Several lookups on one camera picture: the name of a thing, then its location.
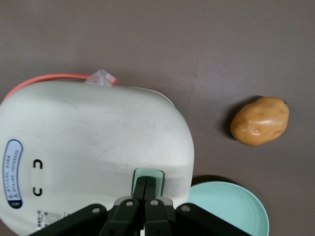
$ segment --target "potato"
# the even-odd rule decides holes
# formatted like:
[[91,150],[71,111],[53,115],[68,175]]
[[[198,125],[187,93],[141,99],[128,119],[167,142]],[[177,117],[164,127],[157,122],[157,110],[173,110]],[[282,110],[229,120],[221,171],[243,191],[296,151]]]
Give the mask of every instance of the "potato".
[[258,146],[283,134],[288,118],[285,102],[276,97],[262,97],[244,106],[234,117],[230,129],[237,141]]

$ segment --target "screw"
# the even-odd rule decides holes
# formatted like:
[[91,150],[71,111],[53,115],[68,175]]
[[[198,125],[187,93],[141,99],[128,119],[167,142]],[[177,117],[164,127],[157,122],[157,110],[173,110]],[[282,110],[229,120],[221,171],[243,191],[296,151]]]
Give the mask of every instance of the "screw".
[[132,201],[126,202],[126,206],[127,206],[127,207],[130,207],[130,206],[132,206],[132,205],[133,205],[133,202],[132,202]]
[[150,201],[150,205],[157,206],[158,205],[158,201],[157,200],[152,200],[152,201]]
[[184,211],[184,212],[190,212],[190,207],[187,206],[187,205],[183,205],[181,210]]
[[98,207],[96,207],[96,208],[94,208],[94,209],[92,210],[92,213],[98,213],[98,212],[100,212],[100,208],[98,208]]

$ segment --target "blue label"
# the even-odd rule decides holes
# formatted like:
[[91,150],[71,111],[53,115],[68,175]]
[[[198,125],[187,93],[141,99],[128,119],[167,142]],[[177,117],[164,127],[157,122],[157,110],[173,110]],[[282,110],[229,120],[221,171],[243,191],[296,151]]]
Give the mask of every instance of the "blue label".
[[19,190],[18,173],[23,146],[18,140],[8,142],[3,157],[3,185],[6,199],[12,208],[22,206],[22,197]]

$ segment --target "red cord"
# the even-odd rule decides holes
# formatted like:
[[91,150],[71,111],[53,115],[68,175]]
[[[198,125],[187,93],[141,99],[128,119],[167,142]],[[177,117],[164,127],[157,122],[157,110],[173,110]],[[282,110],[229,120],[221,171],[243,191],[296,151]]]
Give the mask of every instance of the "red cord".
[[60,73],[60,74],[48,74],[48,75],[41,75],[37,76],[35,78],[29,79],[24,81],[23,83],[19,84],[17,87],[12,89],[7,96],[5,96],[4,100],[6,100],[9,96],[11,96],[16,91],[20,90],[21,88],[24,88],[28,85],[35,84],[38,82],[44,82],[44,81],[50,81],[50,80],[57,80],[57,79],[81,79],[81,80],[87,80],[89,78],[89,75],[83,75],[83,74],[71,74],[71,73]]

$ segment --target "white sticker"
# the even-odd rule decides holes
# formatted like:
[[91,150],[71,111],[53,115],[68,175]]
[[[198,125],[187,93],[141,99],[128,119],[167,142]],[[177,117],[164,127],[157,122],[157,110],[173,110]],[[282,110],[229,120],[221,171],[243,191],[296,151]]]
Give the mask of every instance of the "white sticker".
[[18,140],[10,140],[3,157],[3,185],[6,199],[12,208],[22,206],[22,197],[19,190],[18,173],[19,162],[23,146]]
[[51,225],[56,221],[65,218],[68,215],[70,214],[67,212],[52,212],[48,210],[38,210],[36,214],[37,229],[41,230],[42,228]]

